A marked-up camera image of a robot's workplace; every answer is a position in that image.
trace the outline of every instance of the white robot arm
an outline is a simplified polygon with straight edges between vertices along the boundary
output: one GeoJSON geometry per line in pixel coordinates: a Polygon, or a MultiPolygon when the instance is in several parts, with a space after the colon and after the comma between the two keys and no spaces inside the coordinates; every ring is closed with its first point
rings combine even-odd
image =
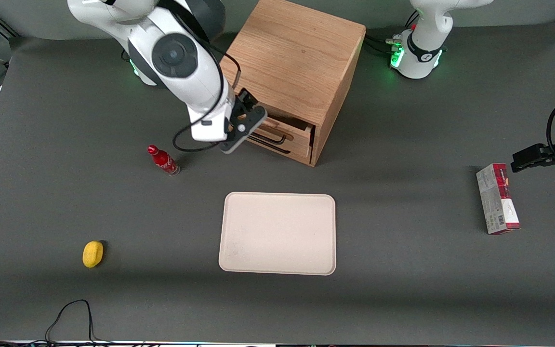
{"type": "Polygon", "coordinates": [[[449,11],[485,6],[493,0],[410,0],[419,13],[414,30],[394,35],[399,44],[391,67],[410,79],[422,79],[438,65],[442,44],[453,28],[449,11]]]}
{"type": "Polygon", "coordinates": [[[199,150],[176,145],[191,128],[194,140],[220,143],[230,153],[266,119],[249,92],[234,95],[208,48],[224,27],[220,0],[68,0],[68,6],[80,22],[112,35],[143,81],[186,103],[190,125],[176,134],[176,148],[199,150]]]}

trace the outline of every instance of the white wall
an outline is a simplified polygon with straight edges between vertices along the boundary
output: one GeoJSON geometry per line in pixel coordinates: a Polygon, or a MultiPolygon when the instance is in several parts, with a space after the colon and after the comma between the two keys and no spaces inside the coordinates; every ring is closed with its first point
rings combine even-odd
{"type": "MultiPolygon", "coordinates": [[[[223,0],[227,31],[238,31],[257,0],[223,0]]],[[[408,0],[292,0],[353,20],[368,28],[400,25],[412,13],[408,0]]],[[[56,40],[106,37],[69,13],[66,0],[0,0],[0,17],[18,33],[56,40]]],[[[478,9],[454,11],[456,26],[514,26],[555,20],[555,0],[495,0],[478,9]]]]}

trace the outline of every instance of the drawer handle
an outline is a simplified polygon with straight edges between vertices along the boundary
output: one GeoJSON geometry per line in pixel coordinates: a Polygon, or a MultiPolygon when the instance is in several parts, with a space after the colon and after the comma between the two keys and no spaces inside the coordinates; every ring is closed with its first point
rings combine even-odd
{"type": "Polygon", "coordinates": [[[253,136],[260,138],[261,140],[267,141],[269,143],[273,143],[273,145],[282,145],[282,143],[284,143],[284,141],[286,141],[286,135],[282,135],[282,138],[279,141],[273,140],[271,138],[268,138],[267,136],[262,136],[261,134],[257,134],[257,133],[252,133],[253,136]]]}
{"type": "Polygon", "coordinates": [[[269,139],[269,138],[267,138],[267,137],[265,137],[265,136],[259,135],[259,134],[257,134],[257,133],[251,133],[250,136],[248,136],[248,138],[249,138],[250,140],[254,141],[254,142],[260,143],[261,145],[267,146],[267,147],[269,147],[269,148],[271,148],[271,149],[275,149],[276,151],[278,151],[278,152],[280,152],[280,153],[283,153],[283,154],[290,154],[290,153],[291,153],[290,151],[286,151],[286,150],[284,150],[284,149],[281,149],[280,147],[276,147],[276,146],[272,145],[271,143],[267,143],[267,142],[261,140],[260,138],[257,138],[257,136],[260,136],[260,137],[266,138],[266,139],[268,139],[268,140],[271,140],[271,139],[269,139]]]}

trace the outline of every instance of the beige tray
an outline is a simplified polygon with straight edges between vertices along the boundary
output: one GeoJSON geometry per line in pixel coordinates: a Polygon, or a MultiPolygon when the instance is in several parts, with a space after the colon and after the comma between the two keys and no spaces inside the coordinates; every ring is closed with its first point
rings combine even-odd
{"type": "Polygon", "coordinates": [[[230,193],[219,262],[225,271],[332,274],[335,200],[329,195],[230,193]]]}

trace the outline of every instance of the yellow sponge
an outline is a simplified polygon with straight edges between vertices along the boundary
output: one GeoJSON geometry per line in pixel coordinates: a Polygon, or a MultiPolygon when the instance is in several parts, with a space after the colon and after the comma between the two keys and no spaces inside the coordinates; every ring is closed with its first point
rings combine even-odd
{"type": "Polygon", "coordinates": [[[100,241],[91,241],[86,244],[83,250],[83,264],[92,268],[102,261],[104,255],[104,246],[100,241]]]}

